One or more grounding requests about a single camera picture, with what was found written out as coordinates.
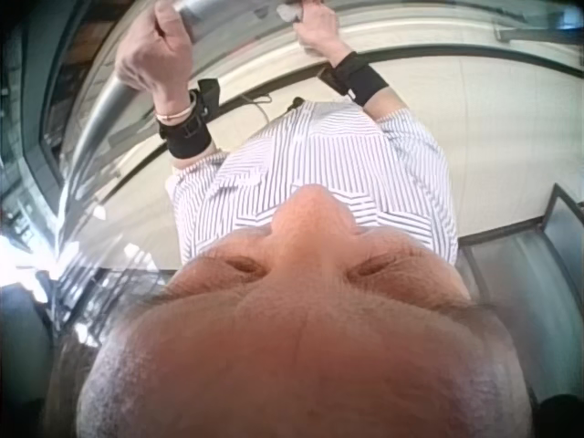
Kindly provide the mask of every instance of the metal handrail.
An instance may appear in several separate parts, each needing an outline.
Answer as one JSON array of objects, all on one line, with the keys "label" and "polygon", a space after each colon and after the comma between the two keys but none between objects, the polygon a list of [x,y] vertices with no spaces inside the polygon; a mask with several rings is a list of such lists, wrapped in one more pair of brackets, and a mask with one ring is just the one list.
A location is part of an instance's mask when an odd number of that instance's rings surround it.
[{"label": "metal handrail", "polygon": [[[221,0],[181,0],[174,4],[174,8],[181,14],[194,44],[205,38],[220,24],[229,22],[244,11],[249,10],[250,7],[257,7],[255,0],[230,1],[229,7],[225,7],[224,3],[225,1]],[[139,91],[121,83],[115,75],[109,78],[99,94],[75,147],[70,172],[65,180],[59,200],[56,233],[57,253],[63,243],[66,216],[74,193],[83,183],[83,177],[99,145],[106,139],[110,128],[120,119],[139,94]]]}]

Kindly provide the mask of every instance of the forehead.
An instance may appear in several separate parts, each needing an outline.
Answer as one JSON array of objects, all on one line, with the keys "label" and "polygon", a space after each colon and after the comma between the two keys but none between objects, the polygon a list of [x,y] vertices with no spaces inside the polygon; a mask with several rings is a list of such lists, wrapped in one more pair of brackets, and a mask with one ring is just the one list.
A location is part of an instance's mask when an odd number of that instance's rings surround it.
[{"label": "forehead", "polygon": [[248,286],[245,293],[169,302],[135,319],[116,335],[117,343],[155,358],[157,366],[188,368],[201,357],[230,360],[255,351],[249,363],[260,368],[302,360],[317,368],[351,354],[355,363],[422,360],[445,349],[459,357],[472,354],[477,342],[468,328],[443,315],[350,287],[307,297],[272,292]]}]

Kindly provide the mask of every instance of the silver bracelet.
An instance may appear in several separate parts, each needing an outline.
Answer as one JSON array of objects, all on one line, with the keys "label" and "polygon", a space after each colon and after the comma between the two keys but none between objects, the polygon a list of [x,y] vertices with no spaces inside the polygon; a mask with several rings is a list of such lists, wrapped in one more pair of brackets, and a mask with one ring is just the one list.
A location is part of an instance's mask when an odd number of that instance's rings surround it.
[{"label": "silver bracelet", "polygon": [[194,93],[194,91],[192,91],[192,90],[189,91],[189,96],[191,97],[191,105],[189,106],[189,108],[187,108],[184,111],[181,111],[177,114],[170,114],[170,115],[156,114],[156,119],[160,123],[164,123],[166,121],[180,119],[184,116],[188,116],[189,114],[191,114],[194,110],[194,107],[197,104],[197,97],[196,97],[196,94]]}]

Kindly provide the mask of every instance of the hand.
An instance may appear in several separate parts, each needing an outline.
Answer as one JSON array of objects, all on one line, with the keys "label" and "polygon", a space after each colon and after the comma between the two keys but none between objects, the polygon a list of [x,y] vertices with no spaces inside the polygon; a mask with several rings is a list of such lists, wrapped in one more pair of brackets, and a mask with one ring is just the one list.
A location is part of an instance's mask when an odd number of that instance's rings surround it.
[{"label": "hand", "polygon": [[118,78],[148,91],[156,112],[179,113],[190,105],[189,78],[193,48],[181,16],[168,1],[159,1],[131,25],[116,56]]},{"label": "hand", "polygon": [[294,24],[303,46],[316,50],[336,67],[352,50],[339,36],[337,14],[320,0],[303,0],[303,18]]}]

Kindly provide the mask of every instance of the striped shirt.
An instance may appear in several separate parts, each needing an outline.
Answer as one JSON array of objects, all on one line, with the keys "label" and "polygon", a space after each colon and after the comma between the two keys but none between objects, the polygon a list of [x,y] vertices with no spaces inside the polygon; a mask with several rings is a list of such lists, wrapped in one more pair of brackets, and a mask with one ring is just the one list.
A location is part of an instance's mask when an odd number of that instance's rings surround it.
[{"label": "striped shirt", "polygon": [[358,225],[393,226],[453,264],[458,249],[448,166],[401,109],[375,122],[353,103],[306,102],[238,151],[217,152],[167,184],[187,263],[232,231],[269,224],[305,184],[321,184]]}]

